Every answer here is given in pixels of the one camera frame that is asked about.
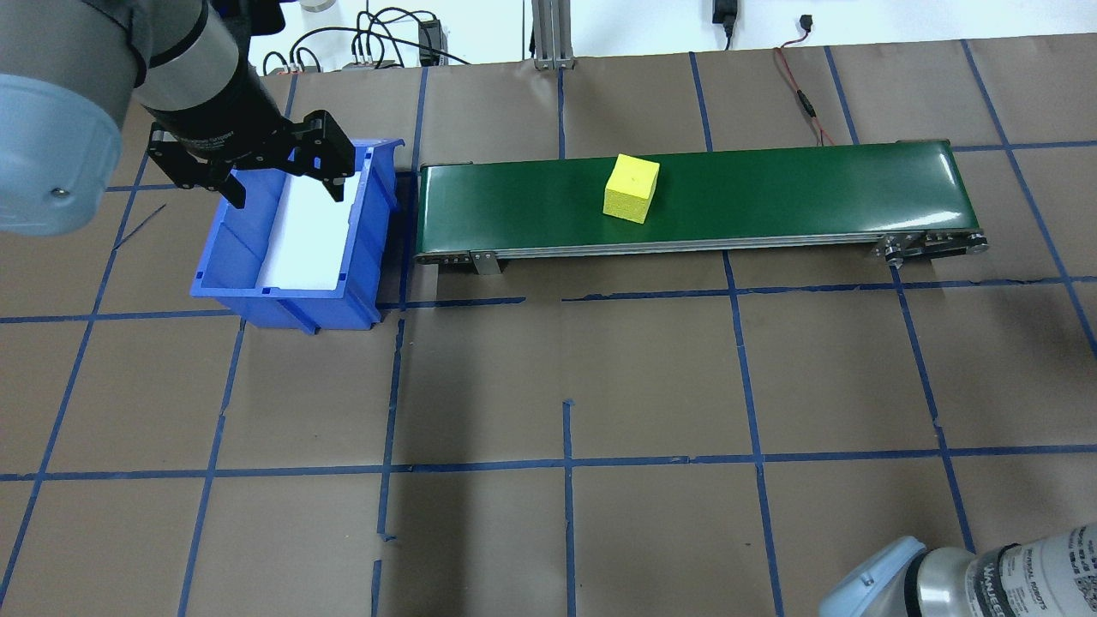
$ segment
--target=white foam insert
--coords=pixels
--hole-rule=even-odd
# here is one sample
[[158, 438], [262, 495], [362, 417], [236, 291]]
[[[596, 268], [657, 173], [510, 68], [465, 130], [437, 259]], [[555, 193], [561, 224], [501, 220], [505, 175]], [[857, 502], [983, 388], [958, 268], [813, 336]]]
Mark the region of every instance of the white foam insert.
[[256, 287], [336, 289], [361, 177], [347, 179], [343, 200], [337, 202], [319, 180], [286, 176]]

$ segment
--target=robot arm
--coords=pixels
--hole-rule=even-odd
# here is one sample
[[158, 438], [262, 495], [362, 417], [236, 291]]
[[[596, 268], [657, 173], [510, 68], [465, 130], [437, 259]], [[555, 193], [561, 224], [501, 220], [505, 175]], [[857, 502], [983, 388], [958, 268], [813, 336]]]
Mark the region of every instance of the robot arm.
[[0, 2], [0, 231], [52, 235], [95, 213], [131, 97], [176, 186], [242, 207], [236, 169], [278, 168], [342, 199], [354, 148], [326, 111], [286, 120], [206, 0]]

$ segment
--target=white wall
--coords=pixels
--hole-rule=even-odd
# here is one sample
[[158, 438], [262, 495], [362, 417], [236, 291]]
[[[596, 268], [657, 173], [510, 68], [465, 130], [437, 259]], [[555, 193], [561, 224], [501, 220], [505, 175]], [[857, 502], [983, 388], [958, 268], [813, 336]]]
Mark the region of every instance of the white wall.
[[[384, 0], [370, 2], [373, 11], [387, 5]], [[513, 61], [527, 55], [529, 0], [400, 0], [394, 5], [438, 13], [450, 53], [471, 63]], [[296, 3], [282, 4], [286, 30], [253, 38], [250, 59], [259, 66], [267, 52], [285, 54], [297, 36], [315, 27], [353, 25], [365, 7], [365, 0], [337, 0], [323, 13], [306, 13]], [[722, 49], [723, 29], [709, 23], [711, 11], [712, 0], [572, 0], [572, 42], [577, 56]], [[815, 20], [808, 45], [1097, 32], [1097, 0], [739, 0], [732, 48], [772, 47], [795, 38], [802, 13]], [[396, 37], [418, 41], [410, 21], [389, 27]], [[352, 36], [325, 32], [305, 45], [329, 70], [351, 61]], [[417, 64], [416, 49], [403, 49], [407, 64]]]

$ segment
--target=blue tape grid line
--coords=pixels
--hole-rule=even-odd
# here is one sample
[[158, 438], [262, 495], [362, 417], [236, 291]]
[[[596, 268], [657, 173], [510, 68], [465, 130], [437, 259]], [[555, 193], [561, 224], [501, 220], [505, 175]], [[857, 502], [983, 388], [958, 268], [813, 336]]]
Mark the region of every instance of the blue tape grid line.
[[[857, 127], [853, 123], [853, 116], [849, 111], [849, 102], [846, 99], [846, 92], [841, 86], [841, 76], [838, 74], [838, 67], [834, 61], [834, 54], [830, 52], [829, 47], [827, 47], [825, 52], [827, 65], [830, 67], [830, 77], [834, 79], [834, 87], [838, 92], [838, 101], [841, 103], [841, 110], [846, 116], [846, 124], [849, 127], [849, 136], [853, 144], [859, 144], [860, 139], [857, 136]], [[906, 301], [904, 283], [897, 269], [892, 269], [891, 276], [892, 287], [898, 298], [900, 310], [903, 313], [903, 321], [906, 325], [906, 335], [911, 343], [911, 352], [914, 355], [914, 361], [918, 368], [921, 390], [926, 397], [926, 407], [929, 411], [929, 417], [934, 423], [934, 431], [937, 436], [938, 455], [941, 457], [941, 463], [945, 467], [945, 476], [949, 484], [949, 492], [952, 495], [952, 506], [955, 509], [957, 521], [960, 525], [960, 534], [963, 537], [964, 547], [974, 552], [975, 542], [972, 539], [971, 526], [968, 523], [968, 512], [963, 505], [963, 496], [960, 494], [960, 484], [957, 481], [955, 470], [952, 465], [952, 457], [949, 453], [949, 445], [945, 437], [945, 429], [938, 423], [937, 400], [934, 396], [934, 388], [929, 381], [929, 371], [926, 368], [926, 360], [921, 355], [921, 346], [918, 344], [918, 333], [915, 329], [914, 317], [911, 315], [911, 307]]]
[[846, 116], [846, 128], [849, 130], [849, 138], [853, 145], [860, 144], [861, 139], [857, 136], [857, 126], [853, 125], [853, 115], [849, 112], [849, 101], [846, 100], [846, 90], [841, 87], [838, 65], [834, 63], [834, 53], [830, 51], [829, 45], [823, 47], [823, 53], [826, 54], [826, 64], [830, 67], [830, 79], [834, 80], [834, 88], [838, 92], [838, 103], [841, 104], [841, 113]]
[[[949, 448], [953, 458], [1024, 457], [1043, 455], [1097, 455], [1097, 444], [1061, 444], [1045, 446], [988, 446]], [[931, 459], [940, 449], [908, 450], [850, 450], [828, 452], [773, 452], [764, 455], [765, 462], [817, 462]], [[679, 455], [663, 457], [590, 457], [565, 459], [530, 459], [484, 461], [465, 463], [429, 464], [353, 464], [329, 467], [279, 467], [217, 469], [214, 478], [304, 478], [315, 475], [381, 475], [389, 473], [468, 473], [475, 471], [518, 471], [528, 469], [603, 468], [603, 467], [664, 467], [689, 464], [754, 464], [754, 455]], [[47, 472], [45, 482], [80, 480], [163, 480], [178, 478], [205, 478], [205, 469], [154, 469], [140, 471], [55, 471]], [[33, 482], [36, 473], [2, 473], [0, 482]]]
[[245, 321], [236, 332], [236, 343], [233, 345], [233, 356], [228, 362], [228, 374], [225, 378], [225, 393], [220, 400], [220, 411], [217, 414], [217, 425], [214, 428], [213, 445], [210, 446], [210, 462], [205, 469], [205, 481], [202, 483], [202, 497], [199, 500], [199, 512], [194, 519], [194, 531], [191, 535], [191, 548], [186, 553], [186, 570], [183, 573], [183, 586], [179, 593], [178, 617], [186, 615], [186, 605], [191, 598], [191, 583], [194, 581], [194, 566], [197, 563], [199, 547], [202, 543], [202, 529], [205, 526], [205, 515], [210, 507], [210, 493], [213, 490], [213, 479], [217, 470], [217, 457], [220, 453], [220, 442], [225, 435], [225, 410], [233, 396], [233, 384], [236, 382], [236, 368], [240, 360], [240, 349], [244, 347]]
[[1086, 311], [1083, 308], [1082, 301], [1078, 299], [1078, 294], [1074, 290], [1074, 283], [1071, 281], [1071, 276], [1066, 272], [1066, 265], [1063, 263], [1063, 259], [1059, 255], [1059, 249], [1055, 248], [1055, 243], [1051, 238], [1051, 232], [1048, 229], [1048, 225], [1043, 221], [1043, 215], [1040, 213], [1040, 206], [1037, 205], [1036, 198], [1032, 195], [1032, 190], [1029, 188], [1028, 181], [1025, 179], [1025, 175], [1021, 173], [1021, 167], [1017, 162], [1017, 156], [1014, 154], [1014, 148], [1009, 145], [1009, 138], [1006, 137], [1006, 131], [1002, 126], [1002, 120], [998, 117], [997, 110], [994, 108], [994, 101], [991, 100], [991, 93], [986, 89], [986, 83], [983, 82], [983, 76], [979, 72], [979, 66], [975, 64], [975, 56], [971, 53], [971, 46], [968, 44], [966, 40], [960, 41], [960, 45], [963, 47], [963, 53], [968, 58], [968, 65], [971, 67], [971, 72], [975, 78], [975, 83], [979, 85], [979, 91], [983, 94], [983, 102], [986, 103], [986, 110], [991, 114], [991, 120], [994, 121], [994, 128], [998, 132], [998, 138], [1002, 139], [1002, 146], [1005, 148], [1006, 157], [1009, 159], [1009, 166], [1014, 169], [1014, 176], [1017, 177], [1017, 182], [1021, 187], [1021, 192], [1025, 193], [1025, 201], [1028, 202], [1029, 209], [1032, 211], [1032, 217], [1036, 218], [1036, 224], [1040, 227], [1040, 234], [1043, 235], [1043, 240], [1048, 245], [1048, 251], [1051, 253], [1051, 258], [1055, 261], [1055, 268], [1059, 269], [1059, 276], [1062, 277], [1063, 284], [1066, 285], [1066, 293], [1071, 296], [1071, 303], [1074, 305], [1074, 311], [1078, 315], [1078, 322], [1082, 325], [1082, 330], [1086, 334], [1086, 339], [1089, 341], [1089, 350], [1093, 352], [1094, 358], [1097, 358], [1097, 337], [1094, 337], [1094, 330], [1089, 325], [1088, 317], [1086, 317]]
[[416, 102], [415, 137], [411, 141], [411, 182], [408, 189], [410, 194], [406, 200], [407, 207], [404, 209], [404, 238], [403, 254], [400, 255], [400, 311], [407, 308], [408, 290], [411, 285], [411, 278], [415, 274], [415, 270], [411, 267], [411, 256], [419, 223], [419, 176], [417, 171], [419, 170], [419, 160], [422, 153], [422, 117], [423, 111], [427, 109], [427, 79], [429, 75], [430, 68], [423, 67], [419, 76], [419, 98]]
[[[1074, 283], [1097, 283], [1097, 277], [1071, 277]], [[964, 288], [992, 288], [992, 287], [1024, 287], [1024, 285], [1059, 285], [1063, 280], [1059, 277], [1050, 279], [987, 279], [983, 281], [904, 281], [903, 289], [964, 289]], [[758, 287], [739, 288], [735, 293], [739, 295], [749, 294], [776, 294], [791, 292], [847, 292], [847, 291], [879, 291], [894, 289], [893, 283], [849, 283], [849, 284], [826, 284], [826, 285], [800, 285], [800, 287]], [[728, 293], [726, 289], [692, 289], [671, 291], [635, 291], [618, 293], [590, 293], [580, 298], [565, 298], [561, 302], [600, 302], [608, 300], [652, 300], [660, 298], [713, 298], [723, 296]], [[524, 295], [512, 295], [505, 298], [478, 298], [470, 300], [430, 300], [408, 302], [405, 308], [452, 308], [461, 306], [498, 306], [502, 304], [521, 304], [525, 302]], [[382, 302], [377, 304], [382, 311], [398, 311], [399, 304], [395, 302]], [[0, 317], [0, 324], [42, 324], [55, 322], [88, 322], [88, 321], [118, 321], [118, 319], [165, 319], [174, 317], [226, 317], [234, 316], [235, 313], [223, 308], [211, 308], [200, 311], [161, 311], [148, 313], [100, 313], [98, 315], [35, 315], [26, 317]]]
[[564, 69], [556, 69], [556, 131], [557, 152], [556, 158], [564, 160], [567, 158], [566, 139], [564, 135]]
[[693, 89], [697, 90], [697, 105], [701, 112], [701, 128], [704, 131], [704, 152], [712, 152], [712, 131], [709, 130], [709, 109], [704, 104], [704, 88], [701, 87], [701, 72], [697, 68], [697, 54], [689, 53], [689, 67], [693, 71]]
[[960, 495], [960, 484], [957, 481], [955, 470], [952, 467], [952, 457], [949, 453], [949, 444], [945, 438], [945, 428], [938, 422], [937, 399], [934, 396], [932, 385], [929, 383], [929, 371], [926, 369], [926, 359], [921, 355], [921, 345], [918, 343], [918, 333], [914, 327], [914, 317], [911, 316], [911, 306], [906, 301], [906, 292], [903, 290], [903, 281], [900, 279], [898, 270], [892, 269], [892, 281], [895, 285], [895, 293], [898, 295], [900, 308], [903, 312], [903, 321], [906, 324], [906, 335], [911, 340], [911, 350], [914, 354], [915, 364], [918, 367], [918, 378], [921, 381], [921, 390], [926, 395], [926, 407], [929, 410], [929, 417], [934, 422], [934, 431], [937, 435], [937, 447], [945, 464], [945, 476], [949, 483], [949, 492], [952, 494], [952, 506], [957, 512], [957, 520], [960, 524], [960, 535], [963, 537], [964, 547], [975, 552], [975, 541], [972, 539], [971, 526], [968, 523], [968, 512], [963, 506], [963, 497]]
[[[137, 177], [134, 179], [134, 186], [140, 184], [140, 179], [145, 175], [145, 167], [148, 165], [148, 155], [142, 156], [140, 165], [137, 166]], [[118, 229], [114, 235], [114, 243], [111, 245], [115, 247], [118, 245], [118, 240], [122, 239], [125, 234], [126, 223], [129, 221], [129, 213], [133, 211], [134, 200], [137, 198], [136, 191], [129, 192], [129, 198], [126, 200], [125, 211], [122, 213], [122, 220], [118, 222]], [[54, 455], [54, 447], [57, 445], [57, 436], [60, 435], [61, 423], [65, 420], [65, 413], [68, 411], [69, 401], [72, 399], [72, 389], [76, 386], [77, 375], [80, 373], [80, 366], [83, 363], [83, 355], [88, 350], [88, 341], [91, 339], [91, 330], [95, 325], [94, 316], [99, 314], [99, 307], [103, 303], [103, 294], [106, 292], [106, 283], [111, 278], [111, 270], [114, 268], [114, 259], [117, 256], [117, 249], [112, 248], [111, 254], [106, 258], [106, 266], [103, 268], [103, 277], [99, 281], [99, 290], [95, 292], [95, 302], [92, 305], [90, 318], [88, 319], [88, 325], [83, 328], [83, 337], [80, 339], [80, 347], [77, 350], [76, 359], [72, 361], [72, 370], [69, 372], [68, 382], [65, 384], [65, 394], [61, 396], [60, 405], [57, 408], [57, 416], [54, 418], [54, 426], [49, 433], [49, 439], [46, 441], [45, 451], [42, 455], [42, 462], [38, 465], [38, 471], [35, 474], [34, 485], [31, 489], [30, 497], [26, 502], [26, 508], [23, 511], [23, 518], [19, 525], [19, 531], [15, 535], [15, 541], [12, 545], [11, 554], [8, 558], [8, 565], [4, 568], [3, 579], [0, 580], [0, 607], [3, 607], [3, 601], [8, 596], [8, 588], [11, 585], [11, 577], [15, 572], [15, 563], [19, 561], [19, 554], [23, 548], [23, 540], [26, 538], [26, 529], [31, 525], [31, 517], [34, 515], [34, 506], [38, 501], [38, 493], [42, 490], [42, 483], [45, 480], [46, 469], [49, 467], [49, 460]]]
[[[415, 137], [411, 142], [411, 175], [410, 195], [407, 198], [407, 207], [404, 210], [404, 238], [403, 255], [400, 263], [400, 290], [399, 303], [396, 306], [400, 311], [399, 322], [396, 324], [396, 338], [393, 341], [393, 374], [388, 390], [388, 417], [385, 422], [385, 453], [381, 465], [381, 487], [377, 495], [377, 535], [384, 541], [389, 541], [393, 536], [387, 532], [388, 525], [388, 495], [393, 478], [393, 448], [396, 441], [396, 411], [399, 406], [400, 386], [400, 363], [404, 351], [404, 332], [407, 326], [407, 318], [404, 313], [408, 310], [408, 289], [411, 284], [412, 259], [411, 251], [415, 246], [417, 235], [417, 224], [419, 214], [419, 160], [422, 153], [422, 128], [423, 114], [427, 109], [427, 83], [430, 77], [430, 69], [423, 67], [419, 75], [419, 96], [416, 99]], [[370, 614], [376, 615], [381, 608], [381, 575], [383, 560], [373, 562], [373, 584], [370, 602]]]
[[373, 561], [373, 577], [370, 580], [370, 617], [377, 617], [381, 608], [381, 560]]
[[381, 496], [377, 500], [377, 534], [388, 539], [385, 530], [388, 520], [388, 490], [392, 481], [393, 445], [396, 439], [396, 408], [400, 394], [400, 362], [404, 350], [404, 327], [406, 321], [400, 317], [396, 325], [396, 341], [393, 351], [393, 379], [388, 390], [388, 422], [385, 426], [385, 456], [381, 468]]
[[769, 494], [766, 491], [766, 458], [762, 455], [761, 437], [758, 434], [758, 417], [755, 413], [754, 390], [750, 386], [750, 368], [747, 347], [743, 337], [743, 319], [739, 312], [739, 296], [735, 292], [735, 273], [727, 251], [723, 251], [724, 274], [727, 278], [727, 296], [732, 301], [732, 327], [735, 332], [735, 349], [739, 359], [739, 377], [743, 380], [743, 396], [747, 407], [747, 424], [750, 428], [750, 456], [754, 459], [755, 481], [758, 485], [758, 507], [761, 515], [761, 530], [766, 540], [766, 559], [769, 562], [769, 584], [773, 592], [773, 612], [784, 617], [784, 601], [781, 597], [781, 577], [777, 566], [777, 549], [773, 546], [773, 524], [769, 515]]
[[567, 617], [575, 617], [575, 492], [572, 475], [572, 408], [575, 401], [564, 401], [564, 547], [567, 559]]

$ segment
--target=red wire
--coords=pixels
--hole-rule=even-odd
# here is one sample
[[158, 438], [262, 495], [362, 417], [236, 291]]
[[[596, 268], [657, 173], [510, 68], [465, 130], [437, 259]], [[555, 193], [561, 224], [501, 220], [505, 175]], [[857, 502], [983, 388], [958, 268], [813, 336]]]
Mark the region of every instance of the red wire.
[[[807, 38], [808, 34], [811, 34], [811, 33], [810, 32], [805, 32], [804, 35], [801, 36], [800, 38], [794, 38], [792, 41], [785, 41], [784, 43], [781, 44], [780, 47], [773, 47], [773, 52], [777, 53], [777, 57], [781, 58], [781, 64], [784, 65], [784, 72], [787, 72], [789, 75], [789, 81], [792, 83], [792, 89], [795, 90], [795, 91], [798, 91], [798, 92], [800, 91], [800, 85], [796, 83], [796, 78], [792, 75], [792, 68], [789, 66], [789, 60], [784, 57], [784, 51], [783, 49], [784, 49], [784, 47], [787, 47], [789, 45], [793, 45], [793, 44], [796, 44], [796, 43], [803, 43], [803, 41], [805, 38]], [[823, 123], [819, 122], [818, 116], [813, 116], [812, 117], [812, 122], [819, 130], [819, 136], [821, 136], [819, 141], [822, 141], [823, 137], [826, 137], [826, 141], [830, 142], [832, 146], [835, 145], [834, 139], [830, 138], [830, 134], [827, 133], [825, 128], [823, 128]]]

